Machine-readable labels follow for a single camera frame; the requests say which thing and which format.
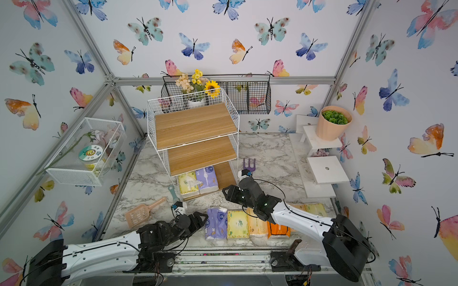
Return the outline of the green-white tissue pack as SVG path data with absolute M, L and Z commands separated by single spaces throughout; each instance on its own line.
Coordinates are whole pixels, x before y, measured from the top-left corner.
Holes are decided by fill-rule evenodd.
M 249 217 L 244 211 L 229 210 L 227 212 L 227 238 L 249 238 Z

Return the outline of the orange-yellow tissue pack top shelf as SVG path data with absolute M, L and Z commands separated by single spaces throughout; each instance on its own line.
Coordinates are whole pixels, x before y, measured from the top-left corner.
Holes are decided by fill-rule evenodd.
M 301 211 L 307 212 L 307 207 L 305 204 L 292 204 L 292 207 L 300 209 Z

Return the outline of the yellow tissue pack bottom shelf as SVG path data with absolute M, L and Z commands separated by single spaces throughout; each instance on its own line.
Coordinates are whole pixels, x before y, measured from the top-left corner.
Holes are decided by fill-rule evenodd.
M 178 175 L 178 186 L 180 195 L 183 199 L 188 199 L 200 194 L 199 181 L 197 180 L 195 171 Z

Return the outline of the purple tissue pack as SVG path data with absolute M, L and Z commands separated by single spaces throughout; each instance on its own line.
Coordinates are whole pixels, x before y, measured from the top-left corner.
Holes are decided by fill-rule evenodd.
M 200 194 L 213 193 L 219 190 L 218 180 L 213 166 L 197 170 L 196 179 L 199 182 L 198 188 Z
M 213 207 L 207 210 L 208 220 L 205 223 L 207 240 L 225 240 L 227 238 L 227 209 Z

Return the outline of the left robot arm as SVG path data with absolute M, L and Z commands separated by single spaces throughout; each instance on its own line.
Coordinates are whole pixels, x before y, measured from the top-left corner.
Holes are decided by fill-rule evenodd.
M 142 274 L 172 271 L 177 256 L 166 247 L 190 238 L 205 226 L 207 214 L 179 214 L 170 222 L 157 221 L 136 231 L 87 244 L 52 241 L 28 264 L 25 286 L 68 286 L 102 274 Z

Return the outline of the pale orange tissue pack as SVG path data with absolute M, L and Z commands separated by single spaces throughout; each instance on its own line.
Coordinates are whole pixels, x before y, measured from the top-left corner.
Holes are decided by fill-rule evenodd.
M 247 208 L 249 221 L 249 235 L 251 237 L 262 237 L 268 235 L 268 225 L 266 221 L 261 220 L 251 208 Z

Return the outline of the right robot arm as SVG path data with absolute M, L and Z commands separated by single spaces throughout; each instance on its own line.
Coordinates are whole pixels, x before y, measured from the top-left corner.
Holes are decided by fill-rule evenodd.
M 360 230 L 345 216 L 314 215 L 297 209 L 284 199 L 268 195 L 257 179 L 243 178 L 239 185 L 223 189 L 227 201 L 250 208 L 255 215 L 272 224 L 292 228 L 322 244 L 320 250 L 307 250 L 304 242 L 293 249 L 293 263 L 333 268 L 345 279 L 358 282 L 363 269 L 376 255 Z

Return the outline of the bright orange tissue pack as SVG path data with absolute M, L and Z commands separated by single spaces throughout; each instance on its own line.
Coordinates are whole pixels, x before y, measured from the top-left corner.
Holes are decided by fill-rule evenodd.
M 268 238 L 289 238 L 291 236 L 291 229 L 287 226 L 267 223 Z

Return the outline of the yellow-green tissue pack top shelf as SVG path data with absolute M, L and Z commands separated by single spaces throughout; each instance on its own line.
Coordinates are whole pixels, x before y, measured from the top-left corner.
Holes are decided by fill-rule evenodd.
M 308 213 L 320 216 L 320 217 L 327 217 L 328 214 L 326 212 L 326 209 L 323 204 L 317 203 L 317 204 L 305 204 L 304 205 L 304 210 Z

